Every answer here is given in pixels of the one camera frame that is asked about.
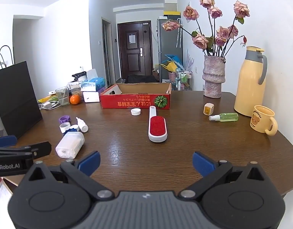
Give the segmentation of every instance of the white brush handle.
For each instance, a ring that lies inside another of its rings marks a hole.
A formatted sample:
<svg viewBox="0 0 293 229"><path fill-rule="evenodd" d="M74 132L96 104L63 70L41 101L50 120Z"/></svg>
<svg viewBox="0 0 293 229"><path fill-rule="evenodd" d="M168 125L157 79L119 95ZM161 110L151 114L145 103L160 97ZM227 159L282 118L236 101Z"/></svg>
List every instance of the white brush handle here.
<svg viewBox="0 0 293 229"><path fill-rule="evenodd" d="M149 117L149 139L150 141L159 143L159 142L163 142L167 139L167 125L164 119L164 128L165 128L165 134L161 135L161 136L154 136L151 134L150 128L151 128L151 118L156 116L156 107L155 106L150 106L150 117Z"/></svg>
<svg viewBox="0 0 293 229"><path fill-rule="evenodd" d="M156 107L155 106L150 106L150 117L149 119L151 119L153 116L156 116Z"/></svg>

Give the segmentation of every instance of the red printed box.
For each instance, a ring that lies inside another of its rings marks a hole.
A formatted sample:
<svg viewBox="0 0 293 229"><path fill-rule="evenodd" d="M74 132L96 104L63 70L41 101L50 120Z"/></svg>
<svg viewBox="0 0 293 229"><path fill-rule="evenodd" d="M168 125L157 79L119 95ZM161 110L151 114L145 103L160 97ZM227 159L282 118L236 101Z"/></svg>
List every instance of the red printed box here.
<svg viewBox="0 0 293 229"><path fill-rule="evenodd" d="M170 109L171 83L115 84L101 96L103 108Z"/></svg>

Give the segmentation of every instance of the gray thermos handle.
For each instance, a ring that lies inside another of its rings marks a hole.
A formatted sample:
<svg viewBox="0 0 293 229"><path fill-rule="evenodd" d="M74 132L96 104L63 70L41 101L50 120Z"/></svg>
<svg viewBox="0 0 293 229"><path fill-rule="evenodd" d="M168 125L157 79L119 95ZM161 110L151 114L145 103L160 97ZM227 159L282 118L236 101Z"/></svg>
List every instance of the gray thermos handle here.
<svg viewBox="0 0 293 229"><path fill-rule="evenodd" d="M262 75L259 79L258 84L262 84L264 82L265 76L266 76L266 71L267 71L267 57L265 55L258 55L259 59L263 59L263 70L262 70Z"/></svg>

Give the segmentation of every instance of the dried rose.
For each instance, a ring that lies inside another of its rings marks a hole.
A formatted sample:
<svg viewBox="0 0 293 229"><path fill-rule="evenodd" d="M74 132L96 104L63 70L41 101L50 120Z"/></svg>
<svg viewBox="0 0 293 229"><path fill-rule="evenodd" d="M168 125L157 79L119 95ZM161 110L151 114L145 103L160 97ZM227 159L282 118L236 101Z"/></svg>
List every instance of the dried rose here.
<svg viewBox="0 0 293 229"><path fill-rule="evenodd" d="M197 34L196 37L192 37L193 44L198 48L205 50L207 48L207 43L209 42L204 35Z"/></svg>
<svg viewBox="0 0 293 229"><path fill-rule="evenodd" d="M211 6L214 6L215 2L214 0L199 0L200 4L205 8L210 8Z"/></svg>
<svg viewBox="0 0 293 229"><path fill-rule="evenodd" d="M175 29L178 29L180 27L180 24L178 22L176 22L176 21L167 21L167 22L162 24L162 27L166 31L173 31Z"/></svg>
<svg viewBox="0 0 293 229"><path fill-rule="evenodd" d="M219 36L216 37L216 44L218 46L223 46L226 43L226 40L220 38Z"/></svg>
<svg viewBox="0 0 293 229"><path fill-rule="evenodd" d="M243 42L241 43L241 45L244 47L244 46L246 45L246 43L247 43L247 39L246 39L246 37L244 36L244 38L243 38Z"/></svg>
<svg viewBox="0 0 293 229"><path fill-rule="evenodd" d="M235 25L228 27L229 31L230 31L231 27L232 27L232 30L230 33L230 38L233 39L235 36L238 36L239 31Z"/></svg>
<svg viewBox="0 0 293 229"><path fill-rule="evenodd" d="M213 6L208 8L208 13L211 15L213 19L223 16L222 11L218 9L217 7L213 7Z"/></svg>
<svg viewBox="0 0 293 229"><path fill-rule="evenodd" d="M190 6L186 6L186 9L183 12L183 15L187 20L195 20L199 18L200 16L198 12L195 9L191 8Z"/></svg>
<svg viewBox="0 0 293 229"><path fill-rule="evenodd" d="M227 40L229 36L229 29L220 26L220 28L216 31L216 35L221 39Z"/></svg>
<svg viewBox="0 0 293 229"><path fill-rule="evenodd" d="M234 12L236 13L238 18L244 18L249 16L249 9L246 4L243 4L239 1L236 1L234 4Z"/></svg>

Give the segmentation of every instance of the gray refrigerator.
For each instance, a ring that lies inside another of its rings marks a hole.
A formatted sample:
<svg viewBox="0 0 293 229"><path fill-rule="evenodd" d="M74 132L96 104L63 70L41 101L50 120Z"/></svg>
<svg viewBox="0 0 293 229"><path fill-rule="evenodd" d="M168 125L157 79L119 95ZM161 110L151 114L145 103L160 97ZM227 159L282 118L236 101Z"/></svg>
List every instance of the gray refrigerator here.
<svg viewBox="0 0 293 229"><path fill-rule="evenodd" d="M158 29L158 57L159 63L163 63L168 58L165 55L176 55L183 62L183 40L178 41L178 46L176 48L177 43L177 33L178 30L167 32L161 26L167 20L157 19L157 29ZM159 66L159 81L162 82L163 79L169 79L168 71Z"/></svg>

